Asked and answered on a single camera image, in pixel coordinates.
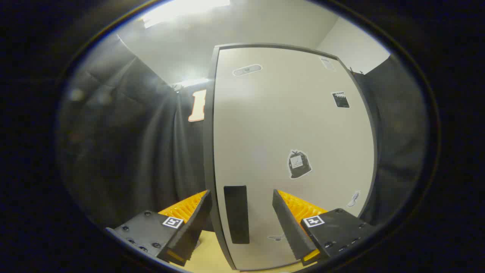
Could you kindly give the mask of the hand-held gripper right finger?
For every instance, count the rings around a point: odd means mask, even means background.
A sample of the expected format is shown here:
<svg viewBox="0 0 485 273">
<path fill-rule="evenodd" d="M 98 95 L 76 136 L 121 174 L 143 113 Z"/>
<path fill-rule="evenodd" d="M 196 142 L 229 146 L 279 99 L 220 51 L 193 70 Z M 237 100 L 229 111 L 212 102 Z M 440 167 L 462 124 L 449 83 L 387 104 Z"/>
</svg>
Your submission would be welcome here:
<svg viewBox="0 0 485 273">
<path fill-rule="evenodd" d="M 294 257 L 304 266 L 350 252 L 376 230 L 344 209 L 327 211 L 277 189 L 272 207 Z"/>
</svg>

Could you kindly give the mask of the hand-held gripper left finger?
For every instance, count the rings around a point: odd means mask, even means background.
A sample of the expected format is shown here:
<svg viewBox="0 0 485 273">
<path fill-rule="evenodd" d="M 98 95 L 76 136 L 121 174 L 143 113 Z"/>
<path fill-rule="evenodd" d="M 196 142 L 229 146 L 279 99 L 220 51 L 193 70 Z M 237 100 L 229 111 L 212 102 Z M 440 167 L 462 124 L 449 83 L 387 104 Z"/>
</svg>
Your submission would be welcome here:
<svg viewBox="0 0 485 273">
<path fill-rule="evenodd" d="M 142 259 L 161 266 L 184 266 L 192 257 L 213 199 L 210 190 L 196 193 L 162 211 L 144 210 L 106 232 Z"/>
</svg>

